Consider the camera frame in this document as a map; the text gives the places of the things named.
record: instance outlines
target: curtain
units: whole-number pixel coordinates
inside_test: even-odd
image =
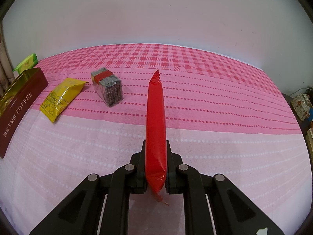
[[[4,47],[4,40],[2,38],[2,34],[0,33],[0,97],[14,81],[14,79],[12,67]]]

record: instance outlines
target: white wall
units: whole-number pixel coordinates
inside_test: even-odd
[[[254,64],[287,94],[313,85],[313,25],[297,0],[16,0],[4,36],[15,66],[33,52],[169,43]]]

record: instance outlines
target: light pink fabric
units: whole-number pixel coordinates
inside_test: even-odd
[[[0,206],[20,234],[28,234],[88,174],[112,173],[141,150],[155,69],[164,87],[167,139],[184,163],[207,175],[225,174],[286,235],[308,214],[308,151],[292,111],[263,71],[213,53],[156,44],[69,51],[38,66],[49,86],[0,160]],[[101,66],[122,79],[123,102],[106,107],[89,84],[54,124],[38,110],[63,79],[90,81],[90,72]],[[131,196],[130,235],[184,234],[182,197],[164,199],[170,206],[149,192]]]

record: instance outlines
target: red wrapped snack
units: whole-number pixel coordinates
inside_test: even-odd
[[[154,194],[166,179],[167,152],[163,88],[159,70],[152,76],[148,89],[146,128],[146,179]]]

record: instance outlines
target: screw head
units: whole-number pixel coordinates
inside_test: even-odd
[[[178,168],[179,168],[180,170],[188,170],[188,165],[186,165],[186,164],[180,164],[180,165],[178,166]]]
[[[225,180],[225,177],[224,177],[222,174],[217,174],[217,175],[215,176],[215,179],[216,179],[217,181],[222,182],[222,181]]]
[[[90,174],[88,176],[88,180],[89,181],[95,181],[98,178],[98,176],[96,174]]]
[[[127,164],[127,165],[125,165],[125,170],[131,171],[131,170],[133,170],[134,168],[135,168],[135,166],[132,165],[132,164]]]

